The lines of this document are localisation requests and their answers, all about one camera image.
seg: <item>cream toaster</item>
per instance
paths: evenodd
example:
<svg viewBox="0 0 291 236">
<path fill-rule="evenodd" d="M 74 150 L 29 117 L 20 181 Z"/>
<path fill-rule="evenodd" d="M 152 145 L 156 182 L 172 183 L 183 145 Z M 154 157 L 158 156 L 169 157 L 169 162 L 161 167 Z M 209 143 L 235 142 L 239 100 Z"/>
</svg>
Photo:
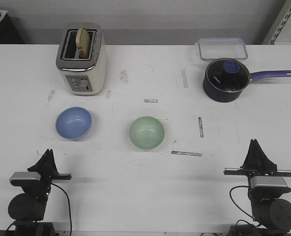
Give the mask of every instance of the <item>cream toaster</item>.
<svg viewBox="0 0 291 236">
<path fill-rule="evenodd" d="M 79 52 L 79 31 L 87 34 L 87 54 Z M 66 27 L 60 42 L 56 66 L 68 89 L 75 95 L 99 93 L 105 82 L 107 54 L 102 29 L 95 23 L 73 23 Z"/>
</svg>

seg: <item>saucepan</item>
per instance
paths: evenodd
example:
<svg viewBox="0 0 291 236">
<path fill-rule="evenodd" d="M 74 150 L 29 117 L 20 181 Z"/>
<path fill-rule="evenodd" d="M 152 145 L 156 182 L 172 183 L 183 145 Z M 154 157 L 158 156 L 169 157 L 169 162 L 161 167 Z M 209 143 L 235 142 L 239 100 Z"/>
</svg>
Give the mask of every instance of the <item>saucepan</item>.
<svg viewBox="0 0 291 236">
<path fill-rule="evenodd" d="M 211 99 L 218 102 L 231 102 L 239 97 L 250 82 L 272 77 L 291 77 L 291 70 L 249 73 L 241 62 L 221 58 L 212 61 L 206 68 L 203 88 Z"/>
</svg>

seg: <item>blue bowl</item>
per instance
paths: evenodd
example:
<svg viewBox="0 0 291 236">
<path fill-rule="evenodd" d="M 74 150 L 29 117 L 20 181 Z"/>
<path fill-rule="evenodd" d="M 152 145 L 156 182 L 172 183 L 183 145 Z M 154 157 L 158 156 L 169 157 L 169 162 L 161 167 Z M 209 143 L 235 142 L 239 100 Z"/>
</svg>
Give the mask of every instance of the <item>blue bowl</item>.
<svg viewBox="0 0 291 236">
<path fill-rule="evenodd" d="M 59 135 L 73 141 L 83 138 L 91 127 L 92 117 L 82 107 L 70 107 L 64 110 L 56 120 L 56 130 Z"/>
</svg>

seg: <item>clear plastic container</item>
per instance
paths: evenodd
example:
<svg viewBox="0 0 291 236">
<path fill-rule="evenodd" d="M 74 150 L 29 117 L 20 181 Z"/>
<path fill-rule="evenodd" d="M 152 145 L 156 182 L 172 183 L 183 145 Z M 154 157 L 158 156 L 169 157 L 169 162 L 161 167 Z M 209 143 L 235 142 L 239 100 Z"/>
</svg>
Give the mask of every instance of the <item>clear plastic container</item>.
<svg viewBox="0 0 291 236">
<path fill-rule="evenodd" d="M 245 42 L 242 38 L 200 38 L 198 48 L 202 60 L 247 58 Z"/>
</svg>

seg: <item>table surface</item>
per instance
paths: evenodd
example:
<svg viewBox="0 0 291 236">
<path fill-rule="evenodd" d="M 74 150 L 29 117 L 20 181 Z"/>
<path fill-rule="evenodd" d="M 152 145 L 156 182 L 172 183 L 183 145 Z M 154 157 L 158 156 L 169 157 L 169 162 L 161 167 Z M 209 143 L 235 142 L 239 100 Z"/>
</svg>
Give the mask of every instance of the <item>table surface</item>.
<svg viewBox="0 0 291 236">
<path fill-rule="evenodd" d="M 253 82 L 237 100 L 218 103 L 203 90 L 208 62 L 195 46 L 107 46 L 103 90 L 75 96 L 56 68 L 57 50 L 0 45 L 0 230 L 12 222 L 9 202 L 22 193 L 9 178 L 48 148 L 58 171 L 72 174 L 55 183 L 70 197 L 75 231 L 227 232 L 238 219 L 251 220 L 229 198 L 229 190 L 247 178 L 223 175 L 225 167 L 242 165 L 251 139 L 279 169 L 291 170 L 291 78 Z M 291 70 L 291 46 L 250 45 L 247 51 L 243 63 L 250 72 Z M 92 129 L 76 142 L 55 130 L 60 112 L 72 106 L 93 115 Z M 131 143 L 129 126 L 141 116 L 163 123 L 166 134 L 157 148 Z M 286 181 L 291 187 L 291 178 Z M 233 197 L 251 212 L 246 189 Z M 282 198 L 291 202 L 291 193 Z M 69 229 L 66 198 L 54 187 L 44 221 Z"/>
</svg>

